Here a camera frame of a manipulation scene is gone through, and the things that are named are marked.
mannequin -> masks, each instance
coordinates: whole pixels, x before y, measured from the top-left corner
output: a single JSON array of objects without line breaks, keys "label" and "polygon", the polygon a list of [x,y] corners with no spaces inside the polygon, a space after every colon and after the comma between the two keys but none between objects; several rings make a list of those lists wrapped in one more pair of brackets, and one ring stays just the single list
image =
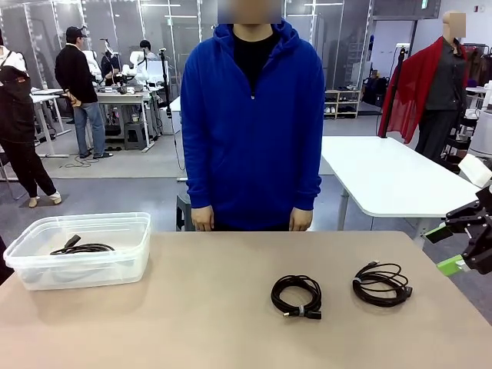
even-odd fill
[{"label": "mannequin", "polygon": [[[457,40],[465,36],[466,15],[445,13],[443,36],[403,63],[394,99],[388,130],[399,131],[409,143],[419,125],[416,151],[435,162],[439,162],[450,130],[465,111],[466,55]],[[382,121],[390,95],[386,94]]]}]

transparent plastic bin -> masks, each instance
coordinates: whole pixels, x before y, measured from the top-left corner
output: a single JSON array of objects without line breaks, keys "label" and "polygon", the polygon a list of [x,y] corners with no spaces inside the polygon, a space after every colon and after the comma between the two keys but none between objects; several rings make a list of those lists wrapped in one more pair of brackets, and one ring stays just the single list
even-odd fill
[{"label": "transparent plastic bin", "polygon": [[[88,214],[35,221],[3,254],[31,291],[84,288],[140,281],[148,261],[151,216]],[[77,244],[101,243],[114,251],[50,255],[75,234]]]}]

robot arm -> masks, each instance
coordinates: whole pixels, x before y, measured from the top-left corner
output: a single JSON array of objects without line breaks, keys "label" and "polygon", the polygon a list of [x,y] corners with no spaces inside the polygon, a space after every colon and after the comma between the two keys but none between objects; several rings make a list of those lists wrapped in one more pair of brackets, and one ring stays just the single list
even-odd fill
[{"label": "robot arm", "polygon": [[95,52],[92,50],[83,51],[85,58],[87,59],[87,64],[89,65],[89,71],[94,76],[97,83],[102,81],[102,72],[99,68],[99,64],[95,60]]},{"label": "robot arm", "polygon": [[145,85],[149,79],[147,73],[147,59],[144,52],[132,52],[130,55],[130,62],[133,67],[129,65],[123,65],[121,73],[125,77],[134,77],[140,85]]}]

red scarf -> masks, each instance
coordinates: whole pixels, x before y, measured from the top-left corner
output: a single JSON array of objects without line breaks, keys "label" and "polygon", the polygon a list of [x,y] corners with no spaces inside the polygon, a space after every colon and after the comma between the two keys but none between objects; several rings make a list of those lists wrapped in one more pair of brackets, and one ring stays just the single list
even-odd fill
[{"label": "red scarf", "polygon": [[[435,43],[428,48],[419,51],[403,62],[401,67],[400,81],[397,93],[394,97],[393,110],[391,111],[388,131],[399,131],[404,138],[405,144],[409,143],[414,136],[415,128],[421,121],[425,110],[425,102],[431,89],[437,65],[443,51],[444,38],[439,37]],[[464,47],[460,45],[461,54],[466,60]],[[384,120],[387,116],[387,108],[390,104],[391,91],[394,86],[395,74],[391,78],[383,104],[383,116],[379,127],[379,136],[383,135]],[[463,78],[463,87],[467,86],[467,76]]]}]

black pants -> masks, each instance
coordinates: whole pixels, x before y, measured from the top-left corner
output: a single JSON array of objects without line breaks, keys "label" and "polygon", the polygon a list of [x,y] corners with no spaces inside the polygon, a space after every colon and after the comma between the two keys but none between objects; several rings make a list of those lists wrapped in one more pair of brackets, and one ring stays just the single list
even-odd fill
[{"label": "black pants", "polygon": [[[242,232],[246,230],[237,227],[231,227],[230,225],[226,225],[226,224],[215,223],[214,231],[215,232]],[[288,231],[289,231],[289,224],[274,225],[273,227],[266,227],[257,230],[257,232],[288,232]]]},{"label": "black pants", "polygon": [[0,140],[12,169],[17,175],[19,183],[29,193],[30,198],[38,196],[38,186],[47,196],[56,192],[52,179],[46,173],[41,159],[36,154],[34,142],[32,143],[14,143]]},{"label": "black pants", "polygon": [[420,136],[415,151],[439,162],[446,138],[460,116],[458,110],[426,110],[419,124]]}]

